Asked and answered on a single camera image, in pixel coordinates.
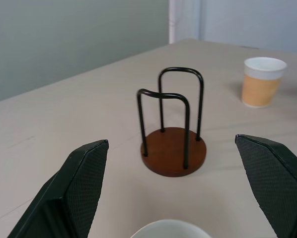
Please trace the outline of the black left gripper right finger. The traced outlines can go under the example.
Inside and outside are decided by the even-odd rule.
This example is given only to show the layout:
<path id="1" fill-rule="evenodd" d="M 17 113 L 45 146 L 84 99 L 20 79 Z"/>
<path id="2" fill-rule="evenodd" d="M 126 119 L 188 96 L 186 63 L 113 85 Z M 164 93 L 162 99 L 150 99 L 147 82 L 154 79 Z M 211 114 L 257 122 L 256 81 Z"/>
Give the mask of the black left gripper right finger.
<path id="1" fill-rule="evenodd" d="M 297 238 L 297 156 L 285 145 L 238 134 L 253 195 L 278 238 Z"/>

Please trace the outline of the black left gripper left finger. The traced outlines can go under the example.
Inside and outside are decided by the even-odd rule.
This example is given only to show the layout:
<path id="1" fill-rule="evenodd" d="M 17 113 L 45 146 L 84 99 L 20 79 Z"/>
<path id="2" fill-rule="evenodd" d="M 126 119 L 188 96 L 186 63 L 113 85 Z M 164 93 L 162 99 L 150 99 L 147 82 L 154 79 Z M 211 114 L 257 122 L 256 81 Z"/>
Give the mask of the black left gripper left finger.
<path id="1" fill-rule="evenodd" d="M 72 151 L 7 238 L 87 238 L 101 196 L 108 140 Z"/>

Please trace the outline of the white vertical pipe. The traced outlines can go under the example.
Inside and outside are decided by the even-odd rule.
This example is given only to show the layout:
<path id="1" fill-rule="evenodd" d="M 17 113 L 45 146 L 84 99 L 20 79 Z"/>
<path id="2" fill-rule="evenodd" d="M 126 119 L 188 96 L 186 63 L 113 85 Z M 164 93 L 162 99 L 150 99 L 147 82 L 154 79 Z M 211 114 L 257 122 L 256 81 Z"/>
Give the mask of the white vertical pipe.
<path id="1" fill-rule="evenodd" d="M 175 42 L 176 0 L 169 0 L 169 44 Z"/>

